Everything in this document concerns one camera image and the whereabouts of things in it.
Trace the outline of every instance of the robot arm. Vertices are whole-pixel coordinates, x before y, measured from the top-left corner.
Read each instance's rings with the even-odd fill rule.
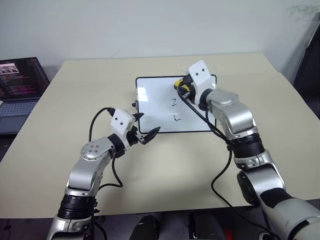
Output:
[[[180,97],[220,121],[234,162],[245,200],[261,206],[276,233],[285,240],[319,239],[320,211],[286,192],[285,183],[271,155],[264,148],[249,108],[238,95],[218,90],[203,61],[188,69],[188,75],[175,84]]]
[[[79,161],[73,167],[67,181],[58,214],[54,217],[47,240],[87,239],[85,233],[97,206],[95,196],[105,167],[112,158],[119,158],[138,142],[145,145],[159,132],[160,127],[143,136],[134,123],[143,113],[131,115],[125,110],[108,108],[112,115],[108,137],[88,142],[83,146]]]

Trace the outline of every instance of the whiteboard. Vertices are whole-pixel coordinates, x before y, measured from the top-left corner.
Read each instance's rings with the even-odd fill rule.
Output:
[[[140,133],[146,134],[157,127],[161,127],[159,133],[210,131],[208,125],[179,98],[174,83],[183,77],[138,77],[135,80],[137,110],[144,113],[139,120]],[[205,111],[193,106],[205,117]],[[211,113],[209,120],[216,124],[216,119]]]

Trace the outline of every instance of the laptop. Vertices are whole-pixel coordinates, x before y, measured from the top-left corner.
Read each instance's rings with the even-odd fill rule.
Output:
[[[0,135],[19,132],[49,83],[36,57],[0,60]]]

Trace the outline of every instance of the laptop keyboard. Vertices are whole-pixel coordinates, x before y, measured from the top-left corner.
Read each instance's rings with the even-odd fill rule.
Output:
[[[36,103],[36,101],[29,101],[2,104],[0,106],[0,117],[28,115]]]

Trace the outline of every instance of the yellow marker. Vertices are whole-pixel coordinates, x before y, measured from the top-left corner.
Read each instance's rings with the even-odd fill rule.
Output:
[[[178,81],[176,81],[174,83],[174,89],[177,89],[179,87],[179,84],[183,81],[183,78],[179,79]],[[188,92],[190,92],[190,88],[187,85],[182,85],[180,87],[183,87],[185,90],[187,90]]]

